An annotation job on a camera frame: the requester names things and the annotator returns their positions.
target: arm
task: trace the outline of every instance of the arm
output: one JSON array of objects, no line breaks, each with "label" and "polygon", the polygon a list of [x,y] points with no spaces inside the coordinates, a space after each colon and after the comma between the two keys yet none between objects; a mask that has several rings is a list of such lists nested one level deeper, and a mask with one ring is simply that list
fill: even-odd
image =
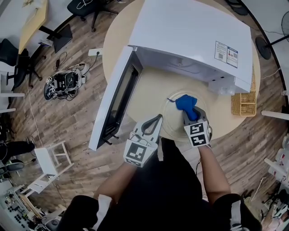
[{"label": "arm", "polygon": [[212,150],[207,146],[198,148],[208,200],[213,204],[221,196],[231,193],[228,180]]},{"label": "arm", "polygon": [[132,164],[123,163],[115,173],[108,177],[96,190],[93,198],[98,199],[100,194],[106,195],[112,198],[117,203],[121,194],[131,181],[137,166]]}]

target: woven basket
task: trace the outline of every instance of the woven basket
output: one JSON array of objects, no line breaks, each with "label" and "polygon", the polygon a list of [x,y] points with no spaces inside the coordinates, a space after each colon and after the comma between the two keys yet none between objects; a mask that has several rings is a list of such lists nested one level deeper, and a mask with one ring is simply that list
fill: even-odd
[{"label": "woven basket", "polygon": [[237,93],[231,97],[231,112],[239,116],[255,116],[257,111],[256,78],[252,68],[252,83],[250,93]]}]

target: label sticker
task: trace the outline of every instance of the label sticker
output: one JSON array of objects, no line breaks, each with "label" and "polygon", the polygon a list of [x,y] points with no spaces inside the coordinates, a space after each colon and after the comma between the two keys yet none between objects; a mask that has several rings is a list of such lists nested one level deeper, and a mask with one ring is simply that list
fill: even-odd
[{"label": "label sticker", "polygon": [[231,47],[228,47],[228,52],[227,52],[227,64],[238,68],[238,51],[234,50]]},{"label": "label sticker", "polygon": [[227,52],[228,52],[228,47],[225,44],[216,41],[215,59],[218,59],[218,60],[226,63],[227,62]]},{"label": "label sticker", "polygon": [[238,68],[238,51],[216,41],[215,59]]}]

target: microwave door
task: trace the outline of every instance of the microwave door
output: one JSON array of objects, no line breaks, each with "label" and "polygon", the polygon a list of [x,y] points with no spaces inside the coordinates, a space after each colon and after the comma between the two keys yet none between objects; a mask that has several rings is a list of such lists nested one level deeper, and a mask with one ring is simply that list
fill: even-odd
[{"label": "microwave door", "polygon": [[121,126],[142,69],[133,47],[124,47],[103,95],[89,141],[90,149],[96,150],[104,143],[111,144],[108,140]]}]

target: wooden floor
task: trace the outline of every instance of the wooden floor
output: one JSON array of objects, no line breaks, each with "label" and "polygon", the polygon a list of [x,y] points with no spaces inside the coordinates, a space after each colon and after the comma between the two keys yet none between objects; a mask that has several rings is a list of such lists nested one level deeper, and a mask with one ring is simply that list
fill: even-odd
[{"label": "wooden floor", "polygon": [[[132,1],[127,0],[126,4],[113,2],[109,7],[121,11],[130,2]],[[217,0],[217,2],[229,9],[225,1]],[[246,24],[257,28],[249,15],[235,15]],[[88,57],[88,50],[103,46],[106,32],[114,18],[113,14],[101,13],[97,19],[95,33],[92,33],[90,29],[92,15],[87,18],[85,23],[79,18],[74,18],[70,22],[73,33],[72,41],[57,54],[52,48],[43,49],[41,55],[46,55],[47,59],[43,60],[40,56],[36,70],[44,80],[39,82],[34,79],[34,88],[30,89],[31,104],[43,145],[66,140],[70,158],[75,163],[59,180],[55,181],[55,185],[59,185],[59,192],[66,205],[76,195],[92,196],[93,191],[118,168],[122,163],[125,140],[135,123],[126,117],[121,127],[120,140],[114,141],[112,146],[103,145],[97,153],[88,149],[93,123],[107,85],[101,58],[91,69],[91,76],[79,90],[78,96],[70,102],[67,100],[46,101],[43,97],[43,86],[45,79],[53,74],[55,62],[63,51],[66,51],[68,56],[61,68],[79,62],[92,64],[94,58]],[[261,32],[252,29],[253,40],[257,35],[261,35]],[[260,58],[260,65],[261,77],[270,75],[277,70],[273,58],[271,60]],[[253,118],[246,118],[234,131],[211,142],[213,151],[226,173],[233,192],[242,193],[245,189],[256,189],[261,178],[265,176],[266,179],[258,194],[261,197],[274,183],[274,178],[267,174],[268,166],[263,159],[265,157],[274,159],[278,149],[281,148],[282,138],[287,132],[287,124],[283,120],[261,116],[261,110],[281,111],[282,106],[285,105],[285,98],[281,96],[281,91],[282,84],[278,73],[261,80],[257,99],[257,115]],[[33,136],[36,146],[41,147],[30,111],[26,81],[16,89],[16,92],[24,92],[26,95],[24,98],[15,98],[12,102],[11,107],[17,109],[12,113],[13,129],[17,132],[15,139],[23,140]],[[192,166],[195,166],[198,156],[194,154],[194,150],[190,149],[190,144],[178,143],[177,145]],[[29,153],[20,157],[25,162],[32,158]],[[37,162],[31,162],[19,172],[20,176],[14,173],[13,180],[16,184],[29,184],[36,179],[40,172],[41,169]],[[198,169],[198,177],[202,181],[201,167]],[[33,194],[31,200],[42,208],[53,209],[59,203],[65,205],[53,185],[47,187],[41,194]]]}]

